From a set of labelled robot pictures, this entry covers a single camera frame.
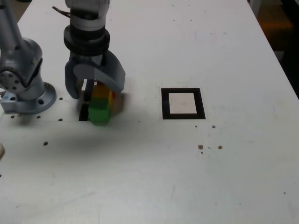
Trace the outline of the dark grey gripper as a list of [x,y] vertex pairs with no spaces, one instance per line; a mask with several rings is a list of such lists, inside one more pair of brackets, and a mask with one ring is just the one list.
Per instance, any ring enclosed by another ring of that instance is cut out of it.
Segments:
[[90,64],[98,67],[95,70],[94,79],[106,85],[110,90],[121,93],[124,89],[126,73],[118,58],[110,51],[97,56],[82,56],[74,52],[65,66],[65,86],[69,95],[79,99],[82,94],[82,87],[86,79],[86,87],[83,99],[91,99],[94,87],[94,80],[79,79],[74,72],[74,67],[80,63]]

